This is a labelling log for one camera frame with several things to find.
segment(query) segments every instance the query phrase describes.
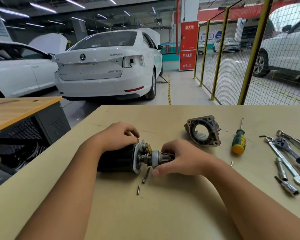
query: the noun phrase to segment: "gray floor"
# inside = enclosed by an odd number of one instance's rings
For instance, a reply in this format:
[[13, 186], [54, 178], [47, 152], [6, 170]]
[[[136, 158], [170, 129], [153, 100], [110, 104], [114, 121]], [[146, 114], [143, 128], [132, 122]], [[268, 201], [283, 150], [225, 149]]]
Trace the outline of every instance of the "gray floor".
[[[249, 61], [250, 50], [223, 53], [215, 97], [223, 105], [235, 105]], [[203, 84], [212, 90], [218, 53], [208, 50]], [[200, 77], [203, 56], [198, 56], [196, 76]], [[292, 81], [286, 74], [270, 72], [263, 78], [252, 77], [247, 105], [300, 105], [300, 80]]]
[[[169, 64], [178, 67], [179, 63]], [[193, 78], [193, 71], [164, 71], [163, 77], [170, 80], [171, 105], [215, 105], [209, 101], [210, 95], [204, 88], [199, 87], [199, 82]], [[59, 96], [58, 90], [50, 91], [42, 96]], [[132, 100], [106, 100], [98, 103], [86, 101], [61, 100], [64, 113], [73, 128], [100, 105], [168, 105], [168, 84], [160, 77], [157, 79], [157, 94], [153, 100], [143, 97]]]

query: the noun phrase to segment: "yellow fence post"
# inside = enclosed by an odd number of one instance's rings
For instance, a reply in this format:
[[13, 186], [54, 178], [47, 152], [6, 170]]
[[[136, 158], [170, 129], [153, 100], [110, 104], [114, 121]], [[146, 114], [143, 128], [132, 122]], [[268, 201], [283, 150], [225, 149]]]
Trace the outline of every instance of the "yellow fence post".
[[217, 57], [217, 60], [216, 60], [216, 71], [214, 73], [214, 80], [213, 80], [213, 86], [212, 86], [210, 101], [216, 101], [214, 95], [216, 93], [216, 88], [217, 88], [217, 79], [218, 79], [218, 74], [219, 74], [219, 69], [220, 69], [220, 62], [221, 62], [221, 56], [222, 56], [222, 51], [223, 51], [223, 43], [224, 43], [224, 40], [225, 40], [225, 33], [226, 33], [227, 24], [228, 24], [229, 9], [230, 9], [230, 6], [227, 6], [225, 8], [225, 12], [224, 12], [224, 20], [223, 20], [223, 25], [222, 25], [222, 33], [221, 33], [221, 39], [220, 39], [218, 57]]
[[258, 23], [258, 28], [256, 30], [256, 37], [253, 41], [252, 49], [251, 49], [251, 54], [249, 57], [249, 62], [248, 62], [248, 67], [246, 70], [246, 73], [244, 74], [244, 79], [241, 87], [241, 92], [240, 96], [238, 99], [238, 105], [244, 105], [244, 101], [246, 99], [249, 85], [251, 82], [252, 78], [252, 73], [254, 69], [254, 65], [256, 64], [257, 56], [259, 54], [259, 49], [260, 45], [262, 42], [263, 34], [266, 29], [268, 17], [270, 14], [270, 10], [272, 7], [273, 0], [264, 0], [262, 10], [261, 10], [261, 15]]
[[209, 27], [210, 27], [210, 19], [207, 21], [207, 29], [206, 29], [206, 37], [204, 39], [204, 48], [203, 48], [203, 59], [202, 59], [202, 68], [201, 68], [201, 76], [200, 76], [200, 87], [202, 87], [202, 81], [204, 80], [204, 63], [206, 61], [206, 53], [208, 46], [208, 36], [209, 36]]
[[198, 27], [197, 50], [195, 51], [195, 61], [194, 61], [194, 74], [193, 74], [193, 79], [196, 79], [197, 58], [198, 58], [198, 48], [199, 48], [199, 34], [200, 34], [200, 25], [199, 25], [199, 27]]

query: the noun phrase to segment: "screwdriver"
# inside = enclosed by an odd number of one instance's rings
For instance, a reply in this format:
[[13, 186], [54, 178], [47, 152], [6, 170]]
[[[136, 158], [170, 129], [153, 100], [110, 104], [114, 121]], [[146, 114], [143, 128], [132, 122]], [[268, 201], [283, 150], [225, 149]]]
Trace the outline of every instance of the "screwdriver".
[[244, 118], [242, 118], [240, 129], [237, 129], [236, 135], [232, 141], [232, 151], [236, 154], [244, 153], [244, 149], [246, 148], [246, 138], [244, 137], [244, 130], [242, 129], [243, 123]]

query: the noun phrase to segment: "red reflector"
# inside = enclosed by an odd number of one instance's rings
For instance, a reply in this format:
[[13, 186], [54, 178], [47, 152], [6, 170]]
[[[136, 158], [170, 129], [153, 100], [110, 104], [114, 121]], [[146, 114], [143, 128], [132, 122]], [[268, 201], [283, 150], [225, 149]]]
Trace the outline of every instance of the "red reflector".
[[137, 90], [140, 90], [140, 89], [143, 89], [143, 86], [142, 86], [142, 87], [139, 87], [139, 88], [135, 88], [135, 89], [124, 90], [124, 91], [125, 91], [125, 92], [132, 92], [132, 91], [137, 91]]

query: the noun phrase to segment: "left forearm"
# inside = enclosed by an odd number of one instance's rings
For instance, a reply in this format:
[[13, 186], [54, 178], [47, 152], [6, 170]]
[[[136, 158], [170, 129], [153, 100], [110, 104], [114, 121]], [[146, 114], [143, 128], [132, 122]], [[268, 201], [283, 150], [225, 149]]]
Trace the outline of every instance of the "left forearm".
[[83, 143], [16, 238], [84, 239], [101, 149]]

